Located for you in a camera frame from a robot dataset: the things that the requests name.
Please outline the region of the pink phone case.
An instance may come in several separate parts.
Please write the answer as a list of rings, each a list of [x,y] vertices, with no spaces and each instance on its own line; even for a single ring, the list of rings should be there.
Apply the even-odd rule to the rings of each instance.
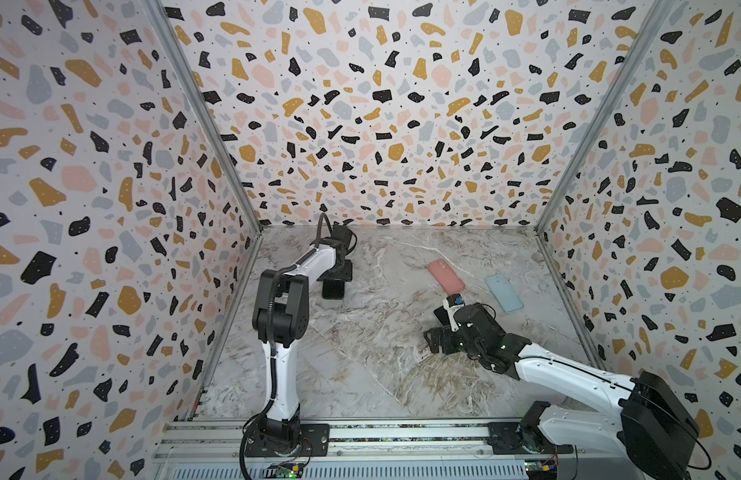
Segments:
[[[459,294],[466,288],[464,281],[456,274],[450,263],[444,259],[431,262],[428,265],[428,270],[448,295]]]

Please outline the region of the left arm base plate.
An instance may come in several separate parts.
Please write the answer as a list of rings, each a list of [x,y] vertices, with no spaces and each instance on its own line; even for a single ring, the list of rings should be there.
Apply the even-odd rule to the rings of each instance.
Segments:
[[[246,458],[285,458],[296,455],[326,457],[328,440],[328,423],[254,427],[242,452]]]

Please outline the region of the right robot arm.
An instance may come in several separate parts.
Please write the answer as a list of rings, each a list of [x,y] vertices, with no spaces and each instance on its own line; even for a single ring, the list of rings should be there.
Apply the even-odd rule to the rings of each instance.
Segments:
[[[537,384],[586,405],[570,410],[532,404],[498,448],[542,453],[552,446],[591,448],[627,458],[653,479],[682,479],[692,469],[700,427],[663,378],[616,374],[564,358],[502,328],[493,308],[447,297],[436,309],[440,326],[425,332],[434,354],[465,354],[488,372]]]

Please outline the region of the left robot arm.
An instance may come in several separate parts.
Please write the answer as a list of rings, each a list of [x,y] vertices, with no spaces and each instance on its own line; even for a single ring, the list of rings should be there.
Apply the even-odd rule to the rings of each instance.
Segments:
[[[354,274],[348,260],[354,248],[356,234],[323,213],[306,253],[288,266],[262,272],[258,282],[252,327],[266,356],[266,403],[252,429],[288,449],[300,443],[296,360],[310,321],[310,288],[318,283],[322,298],[342,300]]]

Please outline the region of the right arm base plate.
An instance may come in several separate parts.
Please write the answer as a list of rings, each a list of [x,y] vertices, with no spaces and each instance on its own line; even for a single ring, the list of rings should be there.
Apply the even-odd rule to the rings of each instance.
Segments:
[[[524,427],[519,422],[491,422],[488,424],[487,443],[496,455],[553,455],[573,454],[570,445],[556,446],[548,442],[536,427]]]

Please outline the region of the black phone case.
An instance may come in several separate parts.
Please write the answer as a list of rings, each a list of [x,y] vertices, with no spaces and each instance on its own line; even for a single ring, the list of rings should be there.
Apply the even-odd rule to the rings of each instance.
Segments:
[[[343,300],[346,293],[346,281],[324,280],[322,282],[322,298],[326,300]]]

